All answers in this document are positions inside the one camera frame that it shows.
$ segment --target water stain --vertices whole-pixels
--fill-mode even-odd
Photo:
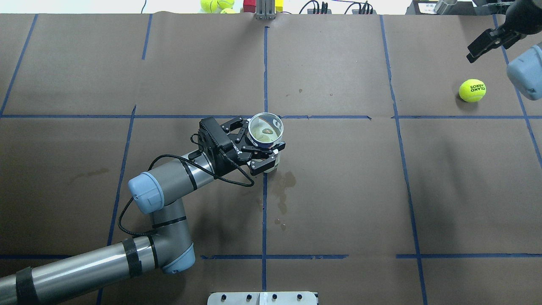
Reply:
[[[286,189],[295,186],[296,180],[291,171],[286,172],[284,175],[277,171],[274,179],[277,181],[277,186],[273,188],[273,194],[279,197],[278,206],[280,212],[284,215],[288,212]]]
[[[96,175],[105,174],[105,173],[108,173],[108,172],[109,172],[108,168],[100,168],[100,169],[95,170],[95,171],[89,171],[87,173],[77,174],[77,175],[75,175],[75,176],[73,176],[73,177],[71,177],[69,179],[68,185],[71,185],[75,180],[77,180],[79,178],[92,177],[92,176],[96,176]]]

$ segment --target light blue cap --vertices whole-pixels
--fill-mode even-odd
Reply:
[[[173,262],[162,267],[162,271],[165,274],[175,274],[184,271],[196,262],[196,255],[194,254],[194,243],[184,251],[184,253],[177,257]]]
[[[542,49],[535,45],[519,55],[506,68],[510,81],[526,98],[542,98]]]
[[[141,173],[128,181],[128,188],[143,214],[149,214],[164,207],[162,187],[148,172]]]

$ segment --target yellow tennis ball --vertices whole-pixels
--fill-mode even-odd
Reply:
[[[234,0],[218,0],[218,6],[221,9],[231,9],[234,7]]]
[[[218,7],[216,0],[201,0],[201,5],[204,12],[214,12]]]
[[[486,95],[486,85],[479,79],[469,79],[459,87],[459,97],[469,103],[479,101]]]
[[[237,12],[233,9],[223,9],[220,14],[236,14]]]

